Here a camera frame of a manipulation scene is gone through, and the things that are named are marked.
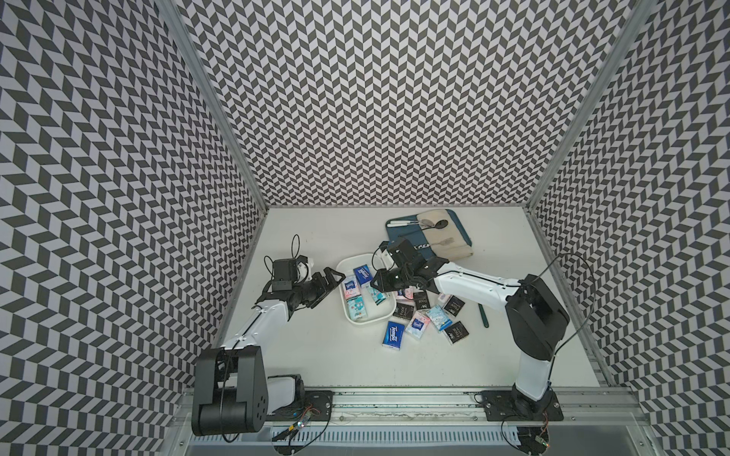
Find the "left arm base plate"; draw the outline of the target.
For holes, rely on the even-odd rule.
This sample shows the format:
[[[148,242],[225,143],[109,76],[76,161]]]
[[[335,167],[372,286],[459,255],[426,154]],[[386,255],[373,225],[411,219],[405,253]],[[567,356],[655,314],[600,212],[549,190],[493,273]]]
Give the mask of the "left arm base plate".
[[[307,389],[302,399],[296,399],[292,404],[278,408],[266,417],[267,422],[291,424],[310,408],[311,420],[316,423],[327,422],[334,406],[334,392],[328,389]]]

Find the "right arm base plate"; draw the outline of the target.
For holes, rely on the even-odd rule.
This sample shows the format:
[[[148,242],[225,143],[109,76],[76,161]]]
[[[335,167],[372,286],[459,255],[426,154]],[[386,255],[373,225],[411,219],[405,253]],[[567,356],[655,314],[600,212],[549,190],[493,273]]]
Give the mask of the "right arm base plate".
[[[561,404],[551,388],[539,400],[532,400],[517,389],[486,389],[477,396],[490,422],[513,419],[552,423],[565,420]]]

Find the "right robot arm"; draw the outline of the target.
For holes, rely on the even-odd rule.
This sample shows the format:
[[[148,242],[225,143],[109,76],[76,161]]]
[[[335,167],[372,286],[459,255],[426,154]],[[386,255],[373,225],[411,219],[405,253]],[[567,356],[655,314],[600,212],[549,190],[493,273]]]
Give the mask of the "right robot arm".
[[[511,391],[503,394],[508,407],[505,414],[525,421],[549,417],[556,403],[551,389],[552,368],[570,317],[541,277],[498,279],[442,258],[407,261],[376,271],[374,287],[380,292],[410,286],[471,300],[502,312],[520,351],[515,382]]]

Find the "white storage box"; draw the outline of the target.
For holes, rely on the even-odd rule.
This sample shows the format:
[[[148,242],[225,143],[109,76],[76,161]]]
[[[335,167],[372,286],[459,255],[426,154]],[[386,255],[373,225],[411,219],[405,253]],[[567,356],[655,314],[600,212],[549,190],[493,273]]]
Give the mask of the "white storage box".
[[[344,275],[347,276],[354,276],[354,269],[357,266],[361,265],[367,265],[373,275],[375,276],[376,273],[376,266],[382,266],[382,262],[380,260],[376,260],[376,265],[373,265],[373,258],[370,254],[362,254],[357,256],[350,256],[350,258],[344,258],[344,260],[341,260],[338,266],[336,266],[336,270],[340,273],[344,273]],[[365,319],[362,319],[361,321],[351,321],[349,319],[348,310],[347,310],[347,301],[344,300],[343,294],[342,294],[342,283],[340,284],[340,300],[342,302],[342,308],[344,311],[344,315],[347,318],[347,320],[355,325],[355,326],[363,326],[371,323],[376,323],[380,321],[384,321],[389,319],[393,312],[395,311],[395,305],[397,305],[397,301],[395,300],[395,295],[393,293],[386,294],[387,299],[382,304],[376,305],[374,303],[374,300],[371,298],[369,289],[372,288],[370,286],[366,287],[360,287],[361,290],[361,296],[364,299],[365,306],[367,309],[368,317]]]

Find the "mint green tissue pack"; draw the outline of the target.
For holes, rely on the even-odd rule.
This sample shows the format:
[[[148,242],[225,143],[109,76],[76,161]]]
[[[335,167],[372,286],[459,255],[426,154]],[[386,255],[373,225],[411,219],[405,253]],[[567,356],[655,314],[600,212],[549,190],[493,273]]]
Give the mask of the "mint green tissue pack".
[[[361,321],[368,317],[365,302],[362,296],[355,296],[347,300],[347,310],[351,321]]]

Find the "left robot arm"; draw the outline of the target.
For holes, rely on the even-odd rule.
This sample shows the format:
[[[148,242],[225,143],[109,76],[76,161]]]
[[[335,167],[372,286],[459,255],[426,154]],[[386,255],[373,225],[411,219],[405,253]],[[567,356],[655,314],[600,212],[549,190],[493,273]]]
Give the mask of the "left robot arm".
[[[300,277],[298,266],[272,277],[254,315],[230,340],[201,352],[195,365],[191,429],[196,436],[258,432],[278,410],[305,401],[298,374],[269,376],[264,354],[296,311],[313,309],[344,281],[330,267]]]

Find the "teal cartoon tissue pack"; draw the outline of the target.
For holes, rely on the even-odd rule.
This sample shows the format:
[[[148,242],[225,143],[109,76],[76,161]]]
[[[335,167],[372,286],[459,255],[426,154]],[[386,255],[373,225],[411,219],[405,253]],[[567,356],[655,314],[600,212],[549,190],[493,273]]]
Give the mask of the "teal cartoon tissue pack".
[[[375,288],[370,288],[369,292],[370,292],[371,298],[374,300],[374,303],[376,305],[382,304],[387,299],[386,294],[383,294],[382,292],[380,292],[379,290],[376,290]]]

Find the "dark blue Tempo pack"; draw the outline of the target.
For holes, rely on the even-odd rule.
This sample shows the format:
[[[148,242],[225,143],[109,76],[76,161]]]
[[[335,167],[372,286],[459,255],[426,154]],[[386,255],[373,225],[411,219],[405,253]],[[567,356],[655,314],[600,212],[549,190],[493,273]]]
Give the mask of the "dark blue Tempo pack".
[[[373,275],[367,265],[357,266],[354,269],[354,275],[360,287],[369,286],[373,279]]]

